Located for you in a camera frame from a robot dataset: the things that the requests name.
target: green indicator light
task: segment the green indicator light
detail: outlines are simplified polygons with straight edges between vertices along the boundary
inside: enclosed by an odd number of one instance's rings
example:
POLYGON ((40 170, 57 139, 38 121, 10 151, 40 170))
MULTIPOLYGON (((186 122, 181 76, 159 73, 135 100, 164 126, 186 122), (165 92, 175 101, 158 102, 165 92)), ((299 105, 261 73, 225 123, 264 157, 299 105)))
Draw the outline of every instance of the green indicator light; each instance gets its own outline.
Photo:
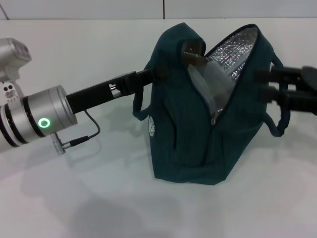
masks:
POLYGON ((41 119, 39 119, 39 122, 38 122, 38 125, 41 128, 47 128, 50 126, 50 124, 51 124, 51 122, 47 118, 41 118, 41 119))

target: white logo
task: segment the white logo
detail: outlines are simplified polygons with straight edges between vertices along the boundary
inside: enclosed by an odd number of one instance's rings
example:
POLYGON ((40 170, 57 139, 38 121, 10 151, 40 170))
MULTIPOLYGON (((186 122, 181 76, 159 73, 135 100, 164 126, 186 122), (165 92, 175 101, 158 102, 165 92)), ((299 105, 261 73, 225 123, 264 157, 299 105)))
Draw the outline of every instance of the white logo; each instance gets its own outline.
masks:
POLYGON ((154 120, 151 116, 149 117, 148 128, 149 128, 150 136, 153 137, 155 133, 155 125, 154 125, 154 120))

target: cable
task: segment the cable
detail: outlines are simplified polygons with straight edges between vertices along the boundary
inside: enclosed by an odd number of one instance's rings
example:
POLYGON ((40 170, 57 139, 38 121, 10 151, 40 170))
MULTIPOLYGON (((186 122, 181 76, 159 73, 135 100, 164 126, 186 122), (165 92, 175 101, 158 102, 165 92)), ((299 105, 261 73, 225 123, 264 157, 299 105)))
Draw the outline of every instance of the cable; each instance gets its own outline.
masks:
POLYGON ((89 117, 89 119, 96 125, 96 127, 98 129, 98 131, 95 134, 88 136, 88 138, 91 139, 91 138, 95 137, 96 135, 98 135, 100 133, 101 129, 100 129, 100 126, 98 125, 98 123, 96 122, 96 120, 93 119, 93 117, 87 112, 87 110, 84 110, 84 112, 89 117))
POLYGON ((77 139, 74 139, 74 140, 70 140, 70 141, 68 141, 66 143, 63 143, 62 146, 63 146, 64 149, 68 149, 68 148, 73 147, 75 145, 81 144, 81 143, 83 143, 83 142, 85 142, 85 141, 97 136, 100 133, 101 129, 100 129, 100 126, 98 125, 98 123, 96 122, 96 120, 93 119, 93 117, 87 112, 87 110, 84 110, 84 112, 89 117, 89 119, 96 125, 98 131, 95 134, 92 134, 90 136, 86 135, 86 136, 83 136, 83 137, 80 137, 80 138, 77 138, 77 139))

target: silver foil lining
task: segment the silver foil lining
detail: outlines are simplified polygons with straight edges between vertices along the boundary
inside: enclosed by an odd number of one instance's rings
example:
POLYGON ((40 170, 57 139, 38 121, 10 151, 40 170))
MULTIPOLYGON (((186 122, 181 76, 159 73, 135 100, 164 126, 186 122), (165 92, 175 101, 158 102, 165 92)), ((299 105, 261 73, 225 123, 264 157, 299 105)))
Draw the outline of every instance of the silver foil lining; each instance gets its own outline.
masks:
POLYGON ((246 28, 220 45, 212 52, 208 59, 217 61, 230 77, 236 81, 254 46, 257 36, 258 31, 255 27, 246 28))

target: white table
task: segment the white table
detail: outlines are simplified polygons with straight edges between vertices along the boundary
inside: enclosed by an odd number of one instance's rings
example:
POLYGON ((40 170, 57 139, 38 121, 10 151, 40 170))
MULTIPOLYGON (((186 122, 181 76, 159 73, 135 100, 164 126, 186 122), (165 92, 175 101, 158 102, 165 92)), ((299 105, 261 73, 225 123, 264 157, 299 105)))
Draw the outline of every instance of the white table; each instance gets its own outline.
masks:
MULTIPOLYGON (((163 31, 182 21, 208 49, 256 23, 285 65, 317 66, 317 19, 0 21, 0 37, 30 49, 19 80, 26 95, 58 84, 71 93, 142 70, 163 31)), ((153 177, 147 123, 132 116, 132 98, 90 109, 101 134, 64 156, 49 137, 0 155, 1 237, 317 236, 315 116, 292 113, 282 138, 264 125, 216 186, 174 184, 153 177)), ((268 111, 278 120, 277 106, 268 111)), ((95 132, 84 114, 78 121, 59 133, 63 141, 95 132)))

